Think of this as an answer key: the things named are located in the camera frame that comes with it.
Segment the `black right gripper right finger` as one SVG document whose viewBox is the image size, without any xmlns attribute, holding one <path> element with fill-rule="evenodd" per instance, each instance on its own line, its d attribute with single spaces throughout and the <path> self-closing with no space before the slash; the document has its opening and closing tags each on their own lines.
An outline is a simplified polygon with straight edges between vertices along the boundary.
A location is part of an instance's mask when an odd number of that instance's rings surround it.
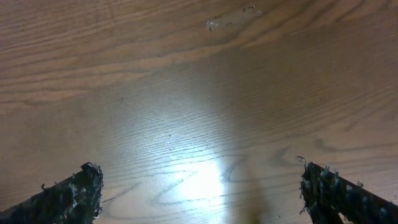
<svg viewBox="0 0 398 224">
<path fill-rule="evenodd" d="M 354 184 L 328 166 L 296 160 L 304 164 L 300 181 L 301 212 L 307 212 L 313 223 L 397 224 L 397 205 Z"/>
</svg>

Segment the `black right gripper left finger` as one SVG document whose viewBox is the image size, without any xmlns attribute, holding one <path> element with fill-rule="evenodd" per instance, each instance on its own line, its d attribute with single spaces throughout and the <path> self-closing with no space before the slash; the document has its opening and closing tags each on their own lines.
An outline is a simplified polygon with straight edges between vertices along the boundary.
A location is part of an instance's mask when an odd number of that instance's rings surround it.
<svg viewBox="0 0 398 224">
<path fill-rule="evenodd" d="M 1 212 L 2 224 L 92 224 L 102 213 L 103 173 L 87 162 L 81 171 Z"/>
</svg>

